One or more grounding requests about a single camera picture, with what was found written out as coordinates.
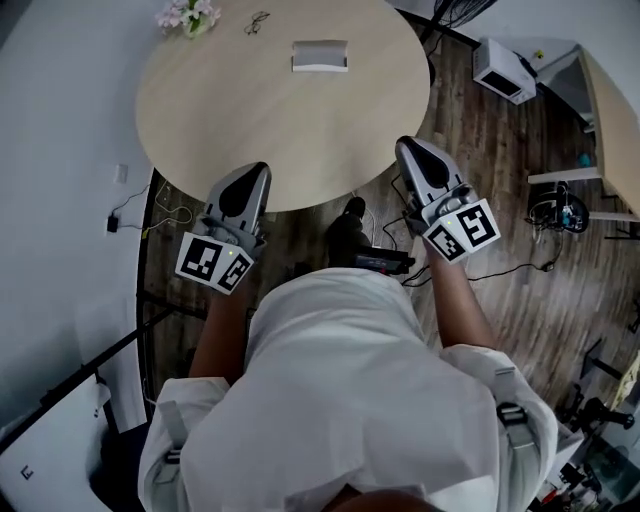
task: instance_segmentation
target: shoulder strap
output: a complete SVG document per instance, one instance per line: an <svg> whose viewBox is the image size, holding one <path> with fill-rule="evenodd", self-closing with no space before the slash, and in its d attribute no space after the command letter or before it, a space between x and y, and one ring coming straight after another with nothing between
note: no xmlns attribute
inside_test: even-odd
<svg viewBox="0 0 640 512"><path fill-rule="evenodd" d="M493 393L500 430L498 512L524 512L540 478L540 448L527 412L515 403L515 368L496 371Z"/></svg>

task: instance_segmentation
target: white flower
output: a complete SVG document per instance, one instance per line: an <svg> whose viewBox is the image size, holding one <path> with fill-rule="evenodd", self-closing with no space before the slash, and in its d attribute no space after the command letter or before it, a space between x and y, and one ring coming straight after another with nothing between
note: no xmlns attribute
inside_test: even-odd
<svg viewBox="0 0 640 512"><path fill-rule="evenodd" d="M198 0L193 6L193 10L208 14L211 10L211 0Z"/></svg>
<svg viewBox="0 0 640 512"><path fill-rule="evenodd" d="M191 23L191 16L193 16L193 11L189 9L185 9L182 12L182 16L180 17L180 22L183 25L189 25L189 23Z"/></svg>

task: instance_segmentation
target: table top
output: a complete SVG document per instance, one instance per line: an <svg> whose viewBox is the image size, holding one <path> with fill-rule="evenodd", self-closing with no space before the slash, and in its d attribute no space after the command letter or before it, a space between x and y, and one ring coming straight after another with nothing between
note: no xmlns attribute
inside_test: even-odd
<svg viewBox="0 0 640 512"><path fill-rule="evenodd" d="M256 161L272 172L268 211L313 206L387 169L429 101L424 50L384 0L222 0L194 40L163 41L144 71L136 121L155 167L205 201ZM257 34L252 15L266 11ZM293 73L292 44L346 40L347 73Z"/></svg>
<svg viewBox="0 0 640 512"><path fill-rule="evenodd" d="M580 64L591 99L598 171L640 216L640 127L620 89L591 54L581 48Z"/></svg>
<svg viewBox="0 0 640 512"><path fill-rule="evenodd" d="M613 398L613 402L609 408L613 411L622 405L622 402L631 394L633 387L638 381L638 373L640 373L640 350L636 352L636 357L633 359L629 367L625 370L620 378L620 384L616 390L616 395Z"/></svg>

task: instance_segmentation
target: round wooden table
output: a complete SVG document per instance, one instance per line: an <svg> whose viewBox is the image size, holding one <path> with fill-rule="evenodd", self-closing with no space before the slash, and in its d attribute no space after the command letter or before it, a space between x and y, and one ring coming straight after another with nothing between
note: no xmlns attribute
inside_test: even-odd
<svg viewBox="0 0 640 512"><path fill-rule="evenodd" d="M384 0L223 0L209 32L163 41L145 69L136 121L149 159L205 201L256 161L273 175L268 211L329 201L369 182L415 135L429 101L424 50ZM252 15L266 11L257 34ZM347 73L293 73L294 41L346 40Z"/></svg>

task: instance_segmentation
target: eyeglasses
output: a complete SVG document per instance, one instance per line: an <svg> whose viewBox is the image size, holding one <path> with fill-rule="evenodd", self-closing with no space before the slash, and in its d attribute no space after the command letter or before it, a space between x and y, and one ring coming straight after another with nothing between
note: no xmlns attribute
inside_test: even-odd
<svg viewBox="0 0 640 512"><path fill-rule="evenodd" d="M270 12L258 11L257 13L255 13L253 16L251 16L251 19L253 20L251 25L247 25L246 27L244 27L244 33L248 36L250 36L251 34L257 34L260 30L260 22L266 20L269 16L271 16Z"/></svg>

